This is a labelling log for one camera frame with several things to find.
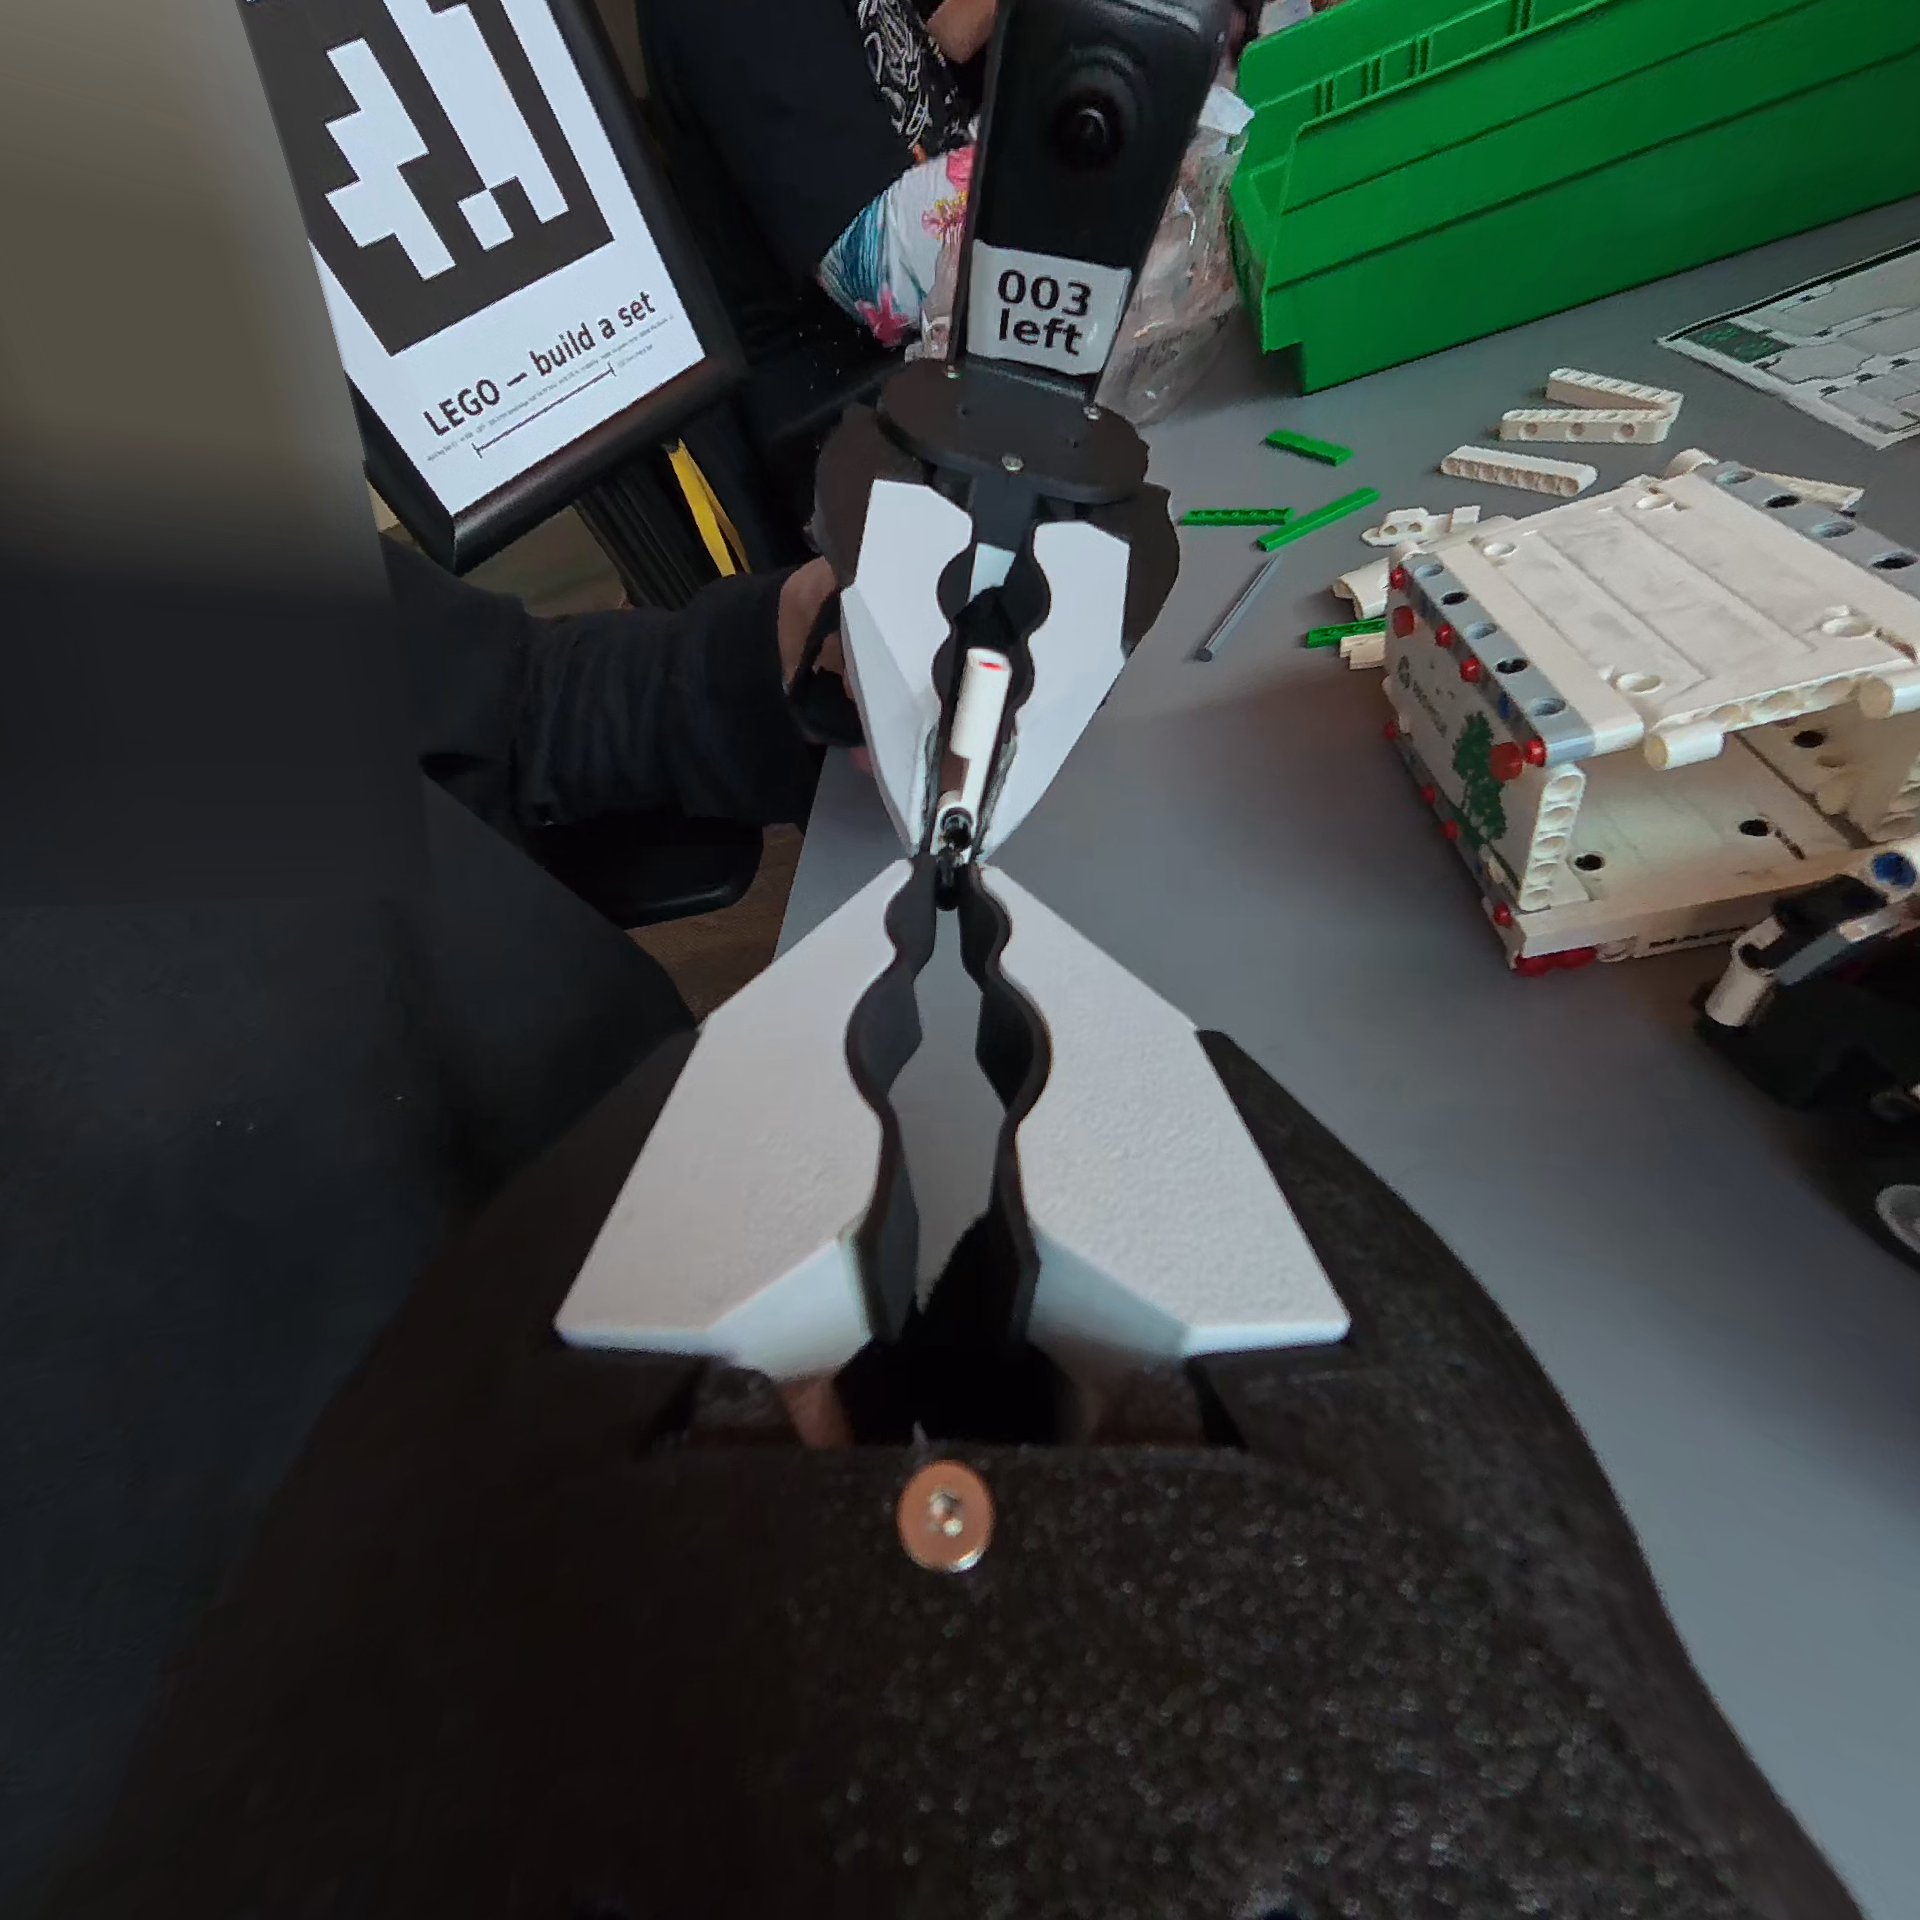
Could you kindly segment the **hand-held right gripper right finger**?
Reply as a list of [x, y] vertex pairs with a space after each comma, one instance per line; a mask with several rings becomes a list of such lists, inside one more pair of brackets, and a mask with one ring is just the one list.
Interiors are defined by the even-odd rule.
[[1354, 1326], [1204, 1032], [1019, 883], [961, 870], [999, 1104], [988, 1326], [1064, 1366], [1337, 1343]]

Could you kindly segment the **white lego truck container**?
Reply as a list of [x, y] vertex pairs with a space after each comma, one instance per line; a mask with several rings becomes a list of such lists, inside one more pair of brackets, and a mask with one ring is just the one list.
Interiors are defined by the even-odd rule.
[[1522, 976], [1729, 943], [1915, 837], [1918, 549], [1704, 468], [1401, 543], [1388, 735]]

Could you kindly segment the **person's black clothing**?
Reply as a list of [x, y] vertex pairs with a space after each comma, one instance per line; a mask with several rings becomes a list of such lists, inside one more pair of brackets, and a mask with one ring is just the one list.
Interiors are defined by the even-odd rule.
[[6, 1915], [441, 1242], [691, 1026], [530, 837], [392, 588], [6, 566]]

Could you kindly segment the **black framed marker sign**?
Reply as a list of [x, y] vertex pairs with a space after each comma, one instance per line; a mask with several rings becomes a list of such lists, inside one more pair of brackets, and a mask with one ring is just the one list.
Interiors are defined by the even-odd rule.
[[598, 4], [241, 4], [374, 491], [467, 574], [748, 372]]

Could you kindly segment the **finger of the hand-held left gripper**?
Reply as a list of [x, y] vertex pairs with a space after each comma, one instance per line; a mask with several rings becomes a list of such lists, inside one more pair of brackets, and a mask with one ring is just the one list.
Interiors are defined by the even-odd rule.
[[1084, 519], [1046, 522], [1028, 543], [1048, 604], [1016, 661], [1027, 670], [1024, 693], [1001, 717], [976, 835], [988, 861], [1048, 795], [1124, 664], [1131, 546]]
[[841, 591], [848, 683], [874, 775], [907, 852], [942, 845], [936, 661], [951, 632], [942, 576], [974, 549], [972, 516], [923, 483], [880, 478]]

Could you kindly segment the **person's left hand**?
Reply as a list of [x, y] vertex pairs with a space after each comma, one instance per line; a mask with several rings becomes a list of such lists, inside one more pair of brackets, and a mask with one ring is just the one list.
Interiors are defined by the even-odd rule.
[[874, 776], [874, 751], [860, 716], [841, 614], [841, 584], [828, 557], [793, 566], [779, 590], [778, 654], [785, 704], [812, 744], [847, 751]]

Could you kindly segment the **grey lego axle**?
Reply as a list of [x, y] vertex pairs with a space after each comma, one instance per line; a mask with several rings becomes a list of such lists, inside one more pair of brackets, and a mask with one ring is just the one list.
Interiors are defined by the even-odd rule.
[[1239, 590], [1230, 607], [1219, 616], [1215, 628], [1192, 651], [1194, 662], [1217, 661], [1219, 651], [1233, 640], [1233, 636], [1239, 630], [1246, 616], [1257, 607], [1257, 600], [1267, 590], [1268, 581], [1276, 576], [1281, 560], [1282, 552], [1279, 549], [1264, 555], [1264, 562]]

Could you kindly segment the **lego sticker sheet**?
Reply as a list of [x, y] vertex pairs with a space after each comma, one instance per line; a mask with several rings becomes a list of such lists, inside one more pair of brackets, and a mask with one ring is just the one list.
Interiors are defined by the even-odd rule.
[[1918, 434], [1918, 244], [1696, 320], [1660, 347], [1872, 447]]

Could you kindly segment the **black chair base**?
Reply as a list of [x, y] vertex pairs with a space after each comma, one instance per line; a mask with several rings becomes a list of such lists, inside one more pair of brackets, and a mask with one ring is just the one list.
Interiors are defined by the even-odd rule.
[[546, 828], [538, 837], [545, 868], [625, 930], [737, 906], [760, 874], [761, 848], [758, 824], [672, 811]]

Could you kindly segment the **white lego connector piece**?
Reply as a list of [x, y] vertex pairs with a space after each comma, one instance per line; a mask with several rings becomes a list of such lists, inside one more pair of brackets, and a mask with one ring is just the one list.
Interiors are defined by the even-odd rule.
[[986, 644], [967, 650], [937, 766], [939, 797], [930, 821], [930, 850], [945, 888], [954, 887], [954, 878], [978, 848], [1010, 685], [1014, 664], [1003, 651]]

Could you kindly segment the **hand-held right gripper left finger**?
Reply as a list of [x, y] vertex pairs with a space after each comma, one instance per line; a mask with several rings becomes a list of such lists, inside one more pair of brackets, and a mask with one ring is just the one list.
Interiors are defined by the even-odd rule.
[[828, 1375], [871, 1336], [852, 1235], [880, 1167], [848, 1023], [896, 960], [898, 860], [716, 1007], [559, 1317], [572, 1348]]

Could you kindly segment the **person's left forearm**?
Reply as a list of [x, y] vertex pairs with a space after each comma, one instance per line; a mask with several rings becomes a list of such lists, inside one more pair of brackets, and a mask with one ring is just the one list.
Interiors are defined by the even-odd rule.
[[423, 775], [496, 832], [672, 811], [803, 824], [820, 773], [787, 696], [825, 560], [710, 582], [681, 610], [536, 614], [393, 539], [383, 557]]

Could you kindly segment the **clear plastic bag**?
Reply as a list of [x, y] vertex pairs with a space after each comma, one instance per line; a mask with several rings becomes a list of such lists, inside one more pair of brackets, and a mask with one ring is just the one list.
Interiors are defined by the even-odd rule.
[[1188, 136], [1097, 391], [1134, 427], [1163, 420], [1194, 391], [1239, 308], [1230, 186], [1254, 116], [1215, 84]]

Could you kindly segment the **floral printed bag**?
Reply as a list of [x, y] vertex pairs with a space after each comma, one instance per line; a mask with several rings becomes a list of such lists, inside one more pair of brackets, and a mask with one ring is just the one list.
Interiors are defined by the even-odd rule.
[[878, 347], [922, 336], [942, 262], [959, 251], [976, 144], [910, 164], [831, 243], [815, 269], [828, 300]]

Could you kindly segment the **green plastic bin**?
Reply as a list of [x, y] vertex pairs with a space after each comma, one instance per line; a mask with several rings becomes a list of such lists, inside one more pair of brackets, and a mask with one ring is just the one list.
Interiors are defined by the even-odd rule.
[[1281, 218], [1257, 346], [1320, 394], [1913, 197], [1913, 79], [1859, 71], [1616, 155], [1587, 106], [1432, 140]]
[[1760, 56], [1766, 77], [1806, 79], [1816, 54], [1915, 51], [1915, 4], [1791, 2], [1354, 2], [1257, 39], [1239, 64], [1254, 110], [1242, 158], [1282, 159], [1300, 132], [1443, 77], [1592, 88], [1668, 56]]

